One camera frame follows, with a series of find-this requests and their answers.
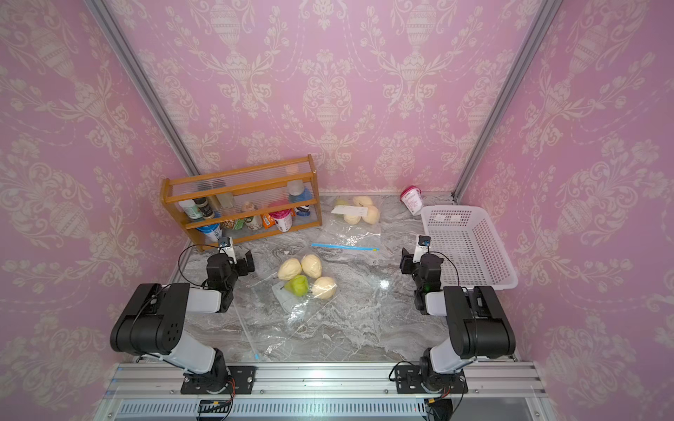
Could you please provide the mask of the beige pear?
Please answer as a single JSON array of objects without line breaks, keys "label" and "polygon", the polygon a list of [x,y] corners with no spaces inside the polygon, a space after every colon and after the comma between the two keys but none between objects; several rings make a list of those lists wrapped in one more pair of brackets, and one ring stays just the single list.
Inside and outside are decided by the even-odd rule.
[{"label": "beige pear", "polygon": [[329,276],[318,278],[312,285],[312,296],[321,300],[331,299],[337,291],[335,279]]},{"label": "beige pear", "polygon": [[278,269],[277,277],[282,281],[289,281],[297,275],[303,273],[303,268],[301,262],[297,258],[291,258],[286,260]]},{"label": "beige pear", "polygon": [[304,274],[309,278],[318,279],[322,277],[322,261],[316,254],[305,255],[300,263]]}]

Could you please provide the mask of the white green bottle on shelf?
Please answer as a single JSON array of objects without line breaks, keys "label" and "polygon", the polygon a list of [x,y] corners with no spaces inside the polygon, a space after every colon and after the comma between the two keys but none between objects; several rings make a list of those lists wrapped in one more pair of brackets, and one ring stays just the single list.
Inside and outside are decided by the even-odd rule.
[{"label": "white green bottle on shelf", "polygon": [[177,203],[178,206],[184,211],[188,218],[192,221],[199,221],[203,219],[202,212],[198,205],[192,200],[187,199]]}]

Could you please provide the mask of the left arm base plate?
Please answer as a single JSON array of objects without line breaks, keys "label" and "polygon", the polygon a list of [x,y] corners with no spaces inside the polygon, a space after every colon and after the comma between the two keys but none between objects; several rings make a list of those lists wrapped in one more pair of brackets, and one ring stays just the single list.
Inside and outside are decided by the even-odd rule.
[{"label": "left arm base plate", "polygon": [[250,395],[256,380],[255,366],[213,368],[204,374],[186,374],[182,395]]}]

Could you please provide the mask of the blue lid cup lower shelf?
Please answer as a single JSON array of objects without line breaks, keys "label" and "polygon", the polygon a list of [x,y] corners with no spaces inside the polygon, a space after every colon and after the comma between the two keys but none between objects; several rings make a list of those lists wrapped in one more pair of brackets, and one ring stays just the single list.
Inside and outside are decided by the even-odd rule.
[{"label": "blue lid cup lower shelf", "polygon": [[212,243],[219,243],[222,238],[222,229],[220,224],[198,227],[197,230],[203,233],[205,238]]}]

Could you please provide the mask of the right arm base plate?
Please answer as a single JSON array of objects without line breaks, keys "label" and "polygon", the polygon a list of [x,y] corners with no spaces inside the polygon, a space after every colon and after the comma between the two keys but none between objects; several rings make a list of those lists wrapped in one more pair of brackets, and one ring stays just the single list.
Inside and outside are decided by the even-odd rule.
[{"label": "right arm base plate", "polygon": [[430,394],[447,397],[465,394],[468,385],[463,372],[459,374],[437,374],[425,371],[408,361],[399,361],[389,373],[388,380],[394,382],[398,394]]}]

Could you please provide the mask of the wooden shelf rack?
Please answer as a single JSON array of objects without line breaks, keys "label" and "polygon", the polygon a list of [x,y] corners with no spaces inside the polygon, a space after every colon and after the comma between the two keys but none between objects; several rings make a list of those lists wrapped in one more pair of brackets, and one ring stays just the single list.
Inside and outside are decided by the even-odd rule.
[{"label": "wooden shelf rack", "polygon": [[[289,202],[287,183],[296,180],[301,180],[312,192],[311,200]],[[232,236],[235,244],[261,240],[283,234],[276,225],[265,229],[262,214],[293,210],[296,206],[309,205],[311,216],[297,217],[293,210],[293,226],[289,232],[322,226],[318,170],[310,154],[219,173],[165,179],[161,182],[159,198],[190,241],[201,249],[217,243],[208,241],[198,227],[220,224],[222,233]],[[213,219],[192,221],[177,204],[195,198],[208,198],[214,210]]]}]

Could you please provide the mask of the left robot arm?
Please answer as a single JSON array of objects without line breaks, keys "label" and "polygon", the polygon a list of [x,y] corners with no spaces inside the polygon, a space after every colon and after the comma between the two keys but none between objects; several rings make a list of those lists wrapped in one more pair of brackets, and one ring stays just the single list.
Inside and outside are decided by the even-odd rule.
[{"label": "left robot arm", "polygon": [[184,322],[187,314],[227,312],[237,281],[255,270],[251,252],[242,258],[218,253],[207,260],[207,278],[201,286],[188,282],[139,285],[112,328],[112,350],[150,356],[180,368],[183,395],[251,394],[256,368],[228,365],[221,350],[187,333]]}]

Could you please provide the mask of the clear zip-top bag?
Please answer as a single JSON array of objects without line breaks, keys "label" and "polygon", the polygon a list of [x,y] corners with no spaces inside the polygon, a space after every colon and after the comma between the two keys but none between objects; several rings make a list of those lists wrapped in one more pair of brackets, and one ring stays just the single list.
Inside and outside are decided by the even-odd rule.
[{"label": "clear zip-top bag", "polygon": [[[312,296],[312,285],[317,279],[308,278],[309,292],[299,298],[284,289],[288,281],[279,280],[277,271],[288,259],[300,261],[307,254],[316,254],[322,261],[322,276],[335,279],[337,291],[329,300]],[[295,253],[274,254],[254,252],[256,272],[246,277],[237,287],[234,313],[242,330],[242,350],[236,355],[242,361],[272,361],[284,359],[286,347],[292,338],[307,328],[338,295],[342,286],[339,270],[346,252],[337,249],[305,247]]]},{"label": "clear zip-top bag", "polygon": [[382,249],[382,199],[369,196],[381,215],[376,225],[360,222],[354,226],[343,219],[348,211],[354,211],[350,203],[354,196],[328,196],[322,205],[322,226],[311,240],[312,247],[377,252]]}]

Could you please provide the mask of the pink lid yogurt cup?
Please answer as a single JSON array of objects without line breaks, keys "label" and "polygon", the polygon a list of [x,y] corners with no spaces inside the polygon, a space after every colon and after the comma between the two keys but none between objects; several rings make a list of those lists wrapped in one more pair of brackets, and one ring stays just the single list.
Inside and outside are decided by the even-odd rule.
[{"label": "pink lid yogurt cup", "polygon": [[413,215],[418,216],[423,209],[423,200],[421,197],[421,189],[417,186],[411,185],[399,195],[399,200],[407,207],[407,210]]}]

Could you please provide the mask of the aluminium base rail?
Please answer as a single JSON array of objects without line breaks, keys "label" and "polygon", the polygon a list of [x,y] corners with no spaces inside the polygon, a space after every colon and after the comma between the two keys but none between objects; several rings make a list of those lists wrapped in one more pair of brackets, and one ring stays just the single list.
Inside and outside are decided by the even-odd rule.
[{"label": "aluminium base rail", "polygon": [[554,420],[530,362],[479,361],[465,368],[468,392],[398,394],[384,362],[242,363],[255,366],[250,395],[182,395],[183,373],[122,364],[96,420]]}]

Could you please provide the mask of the dark spice jar on shelf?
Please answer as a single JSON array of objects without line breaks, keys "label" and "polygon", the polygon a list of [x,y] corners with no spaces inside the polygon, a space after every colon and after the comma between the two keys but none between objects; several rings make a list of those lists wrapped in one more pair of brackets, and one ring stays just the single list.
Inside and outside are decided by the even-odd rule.
[{"label": "dark spice jar on shelf", "polygon": [[194,203],[198,207],[198,210],[201,213],[203,219],[214,218],[214,210],[211,207],[208,198],[195,198]]}]

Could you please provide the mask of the green pear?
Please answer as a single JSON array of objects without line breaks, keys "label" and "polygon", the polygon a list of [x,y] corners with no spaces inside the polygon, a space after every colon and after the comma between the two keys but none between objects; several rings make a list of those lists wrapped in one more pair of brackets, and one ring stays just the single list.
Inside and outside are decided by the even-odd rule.
[{"label": "green pear", "polygon": [[284,284],[284,289],[299,298],[306,296],[310,289],[308,278],[305,275],[296,275]]}]

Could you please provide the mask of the white plastic basket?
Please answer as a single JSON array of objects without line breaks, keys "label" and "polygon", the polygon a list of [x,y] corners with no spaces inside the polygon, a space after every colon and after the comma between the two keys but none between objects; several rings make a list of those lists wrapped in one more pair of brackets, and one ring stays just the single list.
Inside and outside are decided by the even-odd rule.
[{"label": "white plastic basket", "polygon": [[442,265],[444,286],[514,289],[518,283],[505,246],[486,210],[467,205],[433,205],[421,211],[430,251]]}]

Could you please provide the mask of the blue white bottle on shelf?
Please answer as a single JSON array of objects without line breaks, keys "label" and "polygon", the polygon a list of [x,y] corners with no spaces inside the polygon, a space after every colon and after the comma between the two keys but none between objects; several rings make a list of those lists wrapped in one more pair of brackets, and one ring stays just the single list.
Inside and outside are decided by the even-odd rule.
[{"label": "blue white bottle on shelf", "polygon": [[[287,189],[290,203],[300,203],[312,199],[312,192],[305,187],[305,184],[301,180],[288,182]],[[309,205],[296,206],[293,210],[297,217],[307,218],[311,216]]]}]

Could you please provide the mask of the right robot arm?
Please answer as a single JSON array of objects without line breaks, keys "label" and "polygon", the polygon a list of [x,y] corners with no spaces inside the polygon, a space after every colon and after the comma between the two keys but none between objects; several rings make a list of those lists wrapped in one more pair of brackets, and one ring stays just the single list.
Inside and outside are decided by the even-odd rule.
[{"label": "right robot arm", "polygon": [[422,387],[446,394],[463,369],[478,358],[499,359],[516,350],[514,330],[489,286],[463,288],[441,283],[441,254],[401,252],[399,268],[414,281],[414,306],[420,313],[444,318],[448,337],[427,349],[419,359]]}]

